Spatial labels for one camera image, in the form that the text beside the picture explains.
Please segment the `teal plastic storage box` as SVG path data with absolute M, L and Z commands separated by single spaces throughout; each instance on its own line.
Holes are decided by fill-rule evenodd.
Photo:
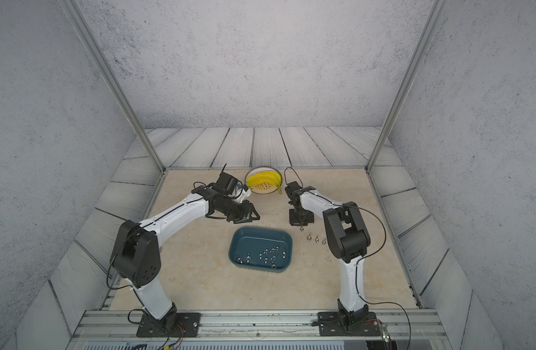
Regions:
M 235 231 L 229 260 L 240 268 L 284 272 L 291 264 L 294 242 L 283 230 L 247 226 Z

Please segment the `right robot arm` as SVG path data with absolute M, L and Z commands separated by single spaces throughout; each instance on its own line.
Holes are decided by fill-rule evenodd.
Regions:
M 306 226 L 320 217 L 324 222 L 326 242 L 339 260 L 339 324 L 350 330 L 363 324 L 369 315 L 363 287 L 363 264 L 371 238 L 357 204 L 338 202 L 321 195 L 313 187 L 292 182 L 285 187 L 290 210 L 290 223 Z

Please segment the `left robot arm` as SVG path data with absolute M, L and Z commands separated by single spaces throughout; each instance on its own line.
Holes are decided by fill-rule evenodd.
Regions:
M 234 224 L 251 223 L 260 215 L 247 199 L 246 186 L 234 198 L 217 185 L 199 186 L 173 207 L 140 222 L 127 220 L 119 228 L 110 267 L 126 280 L 143 306 L 143 320 L 167 332 L 175 328 L 177 309 L 159 278 L 161 248 L 193 221 L 220 212 Z

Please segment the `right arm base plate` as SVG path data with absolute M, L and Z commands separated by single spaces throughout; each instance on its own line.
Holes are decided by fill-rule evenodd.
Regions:
M 344 313 L 319 312 L 311 326 L 318 328 L 320 336 L 373 336 L 382 334 L 377 316 L 373 312 Z

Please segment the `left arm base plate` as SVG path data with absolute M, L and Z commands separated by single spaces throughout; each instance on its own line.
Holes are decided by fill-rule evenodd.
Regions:
M 136 332 L 138 338 L 196 338 L 201 313 L 167 314 L 163 319 L 154 319 L 144 312 Z

